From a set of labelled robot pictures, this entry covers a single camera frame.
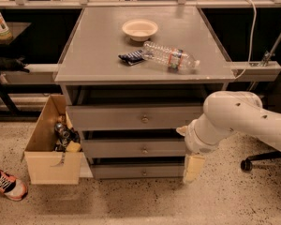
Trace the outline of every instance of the floor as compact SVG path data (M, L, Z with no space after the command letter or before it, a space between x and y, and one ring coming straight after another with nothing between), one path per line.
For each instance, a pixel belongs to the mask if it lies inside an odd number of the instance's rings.
M190 185L181 178L31 185L22 152L35 125L0 122L0 168L29 186L21 202L0 194L0 224L281 224L281 159L240 169L242 159L271 150L255 138L237 133L222 141Z

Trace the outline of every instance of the caster wheel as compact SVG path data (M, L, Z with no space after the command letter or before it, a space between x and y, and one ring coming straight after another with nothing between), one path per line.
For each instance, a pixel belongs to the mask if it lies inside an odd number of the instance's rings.
M250 160L246 159L241 162L241 169L244 172L251 172L253 169L253 164Z

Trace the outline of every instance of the white cable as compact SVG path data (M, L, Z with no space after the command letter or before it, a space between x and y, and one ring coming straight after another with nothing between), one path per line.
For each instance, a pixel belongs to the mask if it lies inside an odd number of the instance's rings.
M249 49L249 55L248 55L248 59L247 59L247 63L249 64L251 61L251 54L252 54L252 46L253 46L253 35L254 35L254 27L255 27L255 22L256 22L256 16L257 16L257 11L256 11L256 7L255 4L253 3L252 0L245 0L248 3L250 3L253 7L254 10L254 17L253 17L253 22L252 22L252 28L251 28L251 35L250 35L250 49ZM245 69L241 72L240 75L238 75L236 79L239 79L243 74L245 73Z

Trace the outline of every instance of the bowl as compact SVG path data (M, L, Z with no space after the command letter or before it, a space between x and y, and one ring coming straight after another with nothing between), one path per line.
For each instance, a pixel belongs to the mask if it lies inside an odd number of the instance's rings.
M158 26L150 20L135 19L125 22L122 29L132 40L146 41L157 32Z

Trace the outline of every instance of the shoe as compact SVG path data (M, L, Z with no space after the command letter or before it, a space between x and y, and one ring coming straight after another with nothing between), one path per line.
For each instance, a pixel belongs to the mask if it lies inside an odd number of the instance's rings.
M0 192L12 201L20 201L27 195L28 189L22 180L0 170Z

